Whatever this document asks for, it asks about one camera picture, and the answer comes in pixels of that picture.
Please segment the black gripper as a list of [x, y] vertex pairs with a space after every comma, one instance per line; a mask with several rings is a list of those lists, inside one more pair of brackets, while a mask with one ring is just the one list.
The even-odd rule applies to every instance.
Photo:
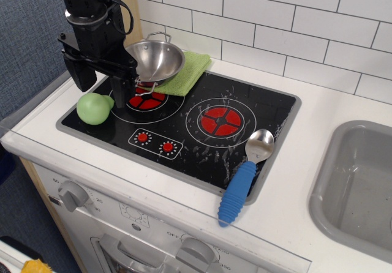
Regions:
[[137, 61], [124, 48], [122, 26], [100, 24], [92, 28], [76, 26], [61, 33], [62, 56], [78, 89], [88, 91], [97, 81], [96, 72], [110, 77], [117, 108], [124, 108], [135, 96]]

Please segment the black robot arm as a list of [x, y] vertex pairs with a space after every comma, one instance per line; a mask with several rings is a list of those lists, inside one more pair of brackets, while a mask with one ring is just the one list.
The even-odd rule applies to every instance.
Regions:
[[97, 81], [96, 73], [109, 77], [115, 104], [125, 107], [135, 95], [138, 80], [137, 61], [124, 47], [126, 36], [134, 28], [130, 20], [125, 28], [122, 0], [63, 0], [71, 33], [62, 33], [62, 55], [77, 87], [86, 92]]

